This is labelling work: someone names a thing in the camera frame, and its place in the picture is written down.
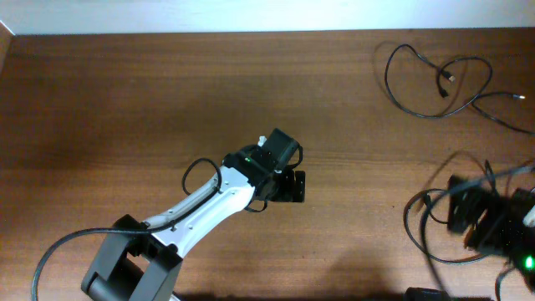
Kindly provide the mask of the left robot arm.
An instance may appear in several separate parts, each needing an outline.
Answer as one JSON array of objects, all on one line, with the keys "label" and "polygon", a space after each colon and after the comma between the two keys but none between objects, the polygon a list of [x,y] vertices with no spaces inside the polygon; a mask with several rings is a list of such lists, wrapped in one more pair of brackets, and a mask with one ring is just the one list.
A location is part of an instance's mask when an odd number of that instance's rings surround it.
[{"label": "left robot arm", "polygon": [[280,129],[227,154],[214,176],[168,210],[136,221],[125,215],[106,236],[81,283],[93,300],[169,301],[184,257],[204,236],[254,201],[303,202],[302,146]]}]

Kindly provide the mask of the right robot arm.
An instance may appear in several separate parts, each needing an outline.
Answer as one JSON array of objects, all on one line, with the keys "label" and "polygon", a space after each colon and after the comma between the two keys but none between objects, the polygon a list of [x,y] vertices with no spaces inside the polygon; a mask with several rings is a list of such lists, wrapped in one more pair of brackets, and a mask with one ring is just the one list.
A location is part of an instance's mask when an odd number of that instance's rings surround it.
[{"label": "right robot arm", "polygon": [[518,271],[534,290],[534,190],[516,189],[510,196],[474,186],[452,193],[447,218],[450,232],[484,256],[503,257],[508,267],[498,274],[495,294],[503,279]]}]

